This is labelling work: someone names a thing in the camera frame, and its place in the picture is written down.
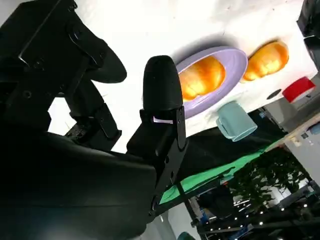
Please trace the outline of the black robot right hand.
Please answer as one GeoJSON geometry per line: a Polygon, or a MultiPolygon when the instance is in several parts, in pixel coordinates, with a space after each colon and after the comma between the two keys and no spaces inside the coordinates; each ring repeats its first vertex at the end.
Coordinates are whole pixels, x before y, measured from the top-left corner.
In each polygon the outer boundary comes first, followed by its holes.
{"type": "Polygon", "coordinates": [[[0,28],[0,237],[127,240],[157,216],[184,159],[185,110],[170,56],[151,57],[126,153],[95,82],[124,81],[73,0],[21,3],[0,28]]]}

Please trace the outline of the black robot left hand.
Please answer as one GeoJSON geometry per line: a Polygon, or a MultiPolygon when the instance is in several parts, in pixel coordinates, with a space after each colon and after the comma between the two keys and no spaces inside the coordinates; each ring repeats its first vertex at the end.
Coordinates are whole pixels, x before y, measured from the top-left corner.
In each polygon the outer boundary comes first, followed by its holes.
{"type": "Polygon", "coordinates": [[[320,68],[320,1],[304,0],[300,15],[296,21],[304,37],[307,50],[317,66],[320,68]]]}

